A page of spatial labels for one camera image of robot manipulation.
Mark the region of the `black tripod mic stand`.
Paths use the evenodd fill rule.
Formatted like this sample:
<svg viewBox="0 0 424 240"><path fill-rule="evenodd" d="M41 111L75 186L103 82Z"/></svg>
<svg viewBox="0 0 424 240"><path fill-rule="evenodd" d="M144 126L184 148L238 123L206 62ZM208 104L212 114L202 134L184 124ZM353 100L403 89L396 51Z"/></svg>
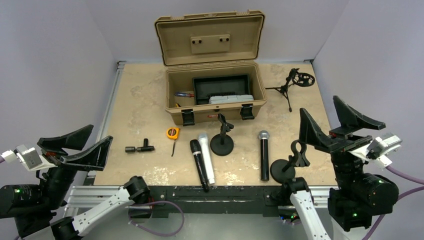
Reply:
<svg viewBox="0 0 424 240"><path fill-rule="evenodd" d="M299 72L299 68L292 68L288 74L288 76L285 78L285 84L281 85L279 87L266 87L266 90L276 90L278 93L280 93L288 103L288 110L291 113L292 107L291 102L289 99L289 88L291 86L299 86L302 88L311 87L315 84L316 78L306 72Z"/></svg>

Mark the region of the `silver-head black microphone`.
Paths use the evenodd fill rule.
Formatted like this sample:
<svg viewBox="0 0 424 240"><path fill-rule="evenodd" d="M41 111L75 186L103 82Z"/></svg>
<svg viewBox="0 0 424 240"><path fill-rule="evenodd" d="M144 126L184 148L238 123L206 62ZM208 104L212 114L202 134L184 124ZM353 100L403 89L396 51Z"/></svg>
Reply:
<svg viewBox="0 0 424 240"><path fill-rule="evenodd" d="M269 181L269 138L270 134L266 130L261 130L258 135L260 143L260 180Z"/></svg>

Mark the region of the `black handheld microphone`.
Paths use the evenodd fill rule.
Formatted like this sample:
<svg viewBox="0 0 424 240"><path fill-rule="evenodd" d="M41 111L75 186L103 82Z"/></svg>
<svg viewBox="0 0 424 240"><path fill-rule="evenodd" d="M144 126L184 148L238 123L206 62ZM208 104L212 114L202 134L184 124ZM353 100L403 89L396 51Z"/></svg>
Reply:
<svg viewBox="0 0 424 240"><path fill-rule="evenodd" d="M204 159L203 159L200 143L197 139L192 139L189 142L189 145L190 145L190 150L192 152L192 155L196 164L196 169L198 172L202 189L205 193L208 193L209 192L208 178L207 178L207 174L205 170Z"/></svg>

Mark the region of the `black round-base mic stand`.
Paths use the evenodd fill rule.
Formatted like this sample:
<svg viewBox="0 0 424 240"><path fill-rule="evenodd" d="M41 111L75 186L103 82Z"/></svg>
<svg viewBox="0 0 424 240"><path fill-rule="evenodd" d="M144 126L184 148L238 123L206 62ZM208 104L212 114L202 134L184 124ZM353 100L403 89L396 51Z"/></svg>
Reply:
<svg viewBox="0 0 424 240"><path fill-rule="evenodd" d="M211 139L210 148L215 155L223 157L229 155L234 149L234 141L227 135L234 128L234 125L227 122L225 116L221 113L218 114L217 119L221 123L220 133Z"/></svg>

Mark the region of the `white handheld microphone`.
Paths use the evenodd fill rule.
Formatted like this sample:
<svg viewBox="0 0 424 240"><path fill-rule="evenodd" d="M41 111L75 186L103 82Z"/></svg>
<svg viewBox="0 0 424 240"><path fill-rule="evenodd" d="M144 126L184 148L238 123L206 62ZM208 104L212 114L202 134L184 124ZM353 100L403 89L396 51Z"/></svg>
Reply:
<svg viewBox="0 0 424 240"><path fill-rule="evenodd" d="M210 153L208 135L206 133L200 133L198 135L198 142L200 144L200 148L201 148L201 152L203 156L203 162L205 166L208 183L210 185L213 185L216 181L215 181L214 168L213 168L212 158Z"/></svg>

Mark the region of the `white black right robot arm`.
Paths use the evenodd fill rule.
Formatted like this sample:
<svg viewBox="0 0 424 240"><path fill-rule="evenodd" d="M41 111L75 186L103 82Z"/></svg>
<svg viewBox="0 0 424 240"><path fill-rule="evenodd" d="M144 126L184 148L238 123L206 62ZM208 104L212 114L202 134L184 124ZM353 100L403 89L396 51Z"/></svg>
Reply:
<svg viewBox="0 0 424 240"><path fill-rule="evenodd" d="M330 155L337 188L329 189L327 209L335 240L359 240L371 236L372 218L390 214L398 201L399 188L388 178L364 172L364 165L375 163L387 168L392 162L390 152L401 147L395 134L381 137L359 136L362 129L381 130L384 122L372 119L339 96L333 103L340 126L324 133L305 108L299 110L299 137L291 144L288 159L275 160L270 173L281 184L280 200L292 204L310 240L326 240L328 234L318 216L311 190L303 177L297 177L295 167L307 164L308 146Z"/></svg>

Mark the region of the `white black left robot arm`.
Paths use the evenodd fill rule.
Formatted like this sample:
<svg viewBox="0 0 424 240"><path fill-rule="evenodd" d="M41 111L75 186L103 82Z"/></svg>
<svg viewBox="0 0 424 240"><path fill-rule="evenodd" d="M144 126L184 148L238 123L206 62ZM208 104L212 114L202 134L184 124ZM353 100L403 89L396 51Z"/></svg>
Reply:
<svg viewBox="0 0 424 240"><path fill-rule="evenodd" d="M56 210L67 204L65 196L77 172L102 171L106 166L113 137L86 147L92 131L89 124L62 136L40 138L40 151L19 145L0 155L1 162L19 161L39 180L38 184L10 184L0 189L0 216L15 220L21 238L51 229L56 240L80 240L118 211L148 202L148 185L141 176L133 176L90 210L52 222Z"/></svg>

